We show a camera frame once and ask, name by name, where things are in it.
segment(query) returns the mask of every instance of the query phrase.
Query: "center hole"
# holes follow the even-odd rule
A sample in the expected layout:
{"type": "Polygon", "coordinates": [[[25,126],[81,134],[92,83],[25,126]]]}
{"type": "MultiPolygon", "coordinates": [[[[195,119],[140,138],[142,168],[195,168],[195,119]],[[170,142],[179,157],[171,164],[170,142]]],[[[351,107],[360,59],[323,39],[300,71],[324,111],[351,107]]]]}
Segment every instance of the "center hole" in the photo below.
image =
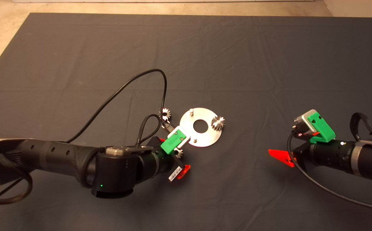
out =
{"type": "Polygon", "coordinates": [[[205,133],[208,130],[208,124],[204,120],[196,120],[193,124],[193,128],[198,133],[205,133]]]}

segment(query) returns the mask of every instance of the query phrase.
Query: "red plastic tab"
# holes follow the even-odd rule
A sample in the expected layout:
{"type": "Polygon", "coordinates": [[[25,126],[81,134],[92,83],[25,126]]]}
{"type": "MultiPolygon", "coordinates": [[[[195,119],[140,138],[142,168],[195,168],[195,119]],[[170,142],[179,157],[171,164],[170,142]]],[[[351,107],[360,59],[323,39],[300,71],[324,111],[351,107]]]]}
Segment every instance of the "red plastic tab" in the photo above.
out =
{"type": "Polygon", "coordinates": [[[293,164],[293,162],[290,160],[289,152],[287,151],[269,149],[269,155],[289,165],[292,168],[295,166],[295,164],[293,164]]]}
{"type": "Polygon", "coordinates": [[[186,173],[187,171],[189,171],[190,169],[190,164],[186,164],[185,167],[182,169],[182,171],[180,171],[179,174],[177,174],[177,179],[180,180],[186,173]]]}

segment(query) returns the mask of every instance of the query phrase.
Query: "concrete floor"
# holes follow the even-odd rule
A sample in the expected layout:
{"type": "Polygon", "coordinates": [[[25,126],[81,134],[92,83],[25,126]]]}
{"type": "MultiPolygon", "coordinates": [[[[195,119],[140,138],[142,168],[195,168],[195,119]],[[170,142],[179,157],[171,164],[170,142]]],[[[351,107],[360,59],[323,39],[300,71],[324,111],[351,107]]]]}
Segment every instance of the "concrete floor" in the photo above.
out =
{"type": "Polygon", "coordinates": [[[31,12],[254,16],[372,16],[356,0],[244,3],[13,3],[0,0],[0,55],[31,12]]]}

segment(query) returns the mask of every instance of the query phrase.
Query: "dark gray cloth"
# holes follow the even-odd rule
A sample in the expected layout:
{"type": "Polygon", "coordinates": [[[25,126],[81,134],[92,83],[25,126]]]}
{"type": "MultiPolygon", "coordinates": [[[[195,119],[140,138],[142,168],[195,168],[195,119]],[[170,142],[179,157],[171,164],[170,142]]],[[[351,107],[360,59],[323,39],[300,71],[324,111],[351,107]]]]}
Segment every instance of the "dark gray cloth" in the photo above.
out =
{"type": "MultiPolygon", "coordinates": [[[[0,206],[0,230],[372,230],[371,209],[267,152],[284,150],[293,118],[312,108],[338,139],[352,140],[354,112],[372,122],[372,19],[32,13],[0,57],[0,136],[66,140],[151,68],[167,73],[174,124],[193,107],[226,118],[213,146],[184,148],[190,173],[98,199],[73,177],[34,171],[30,196],[0,206]]],[[[75,143],[133,144],[162,88],[157,73],[137,80],[75,143]]],[[[324,167],[311,174],[372,203],[372,181],[324,167]]]]}

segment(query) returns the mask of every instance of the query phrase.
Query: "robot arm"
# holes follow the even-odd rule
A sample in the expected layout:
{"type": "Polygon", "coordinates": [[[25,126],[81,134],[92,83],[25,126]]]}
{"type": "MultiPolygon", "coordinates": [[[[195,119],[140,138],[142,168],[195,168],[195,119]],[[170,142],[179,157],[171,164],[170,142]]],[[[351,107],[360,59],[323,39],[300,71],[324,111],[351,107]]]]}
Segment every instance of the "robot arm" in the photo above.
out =
{"type": "MultiPolygon", "coordinates": [[[[161,140],[152,137],[147,146],[89,147],[36,139],[0,139],[0,153],[19,168],[74,176],[92,194],[101,198],[128,196],[133,187],[174,165],[161,140]]],[[[0,184],[20,176],[0,164],[0,184]]]]}

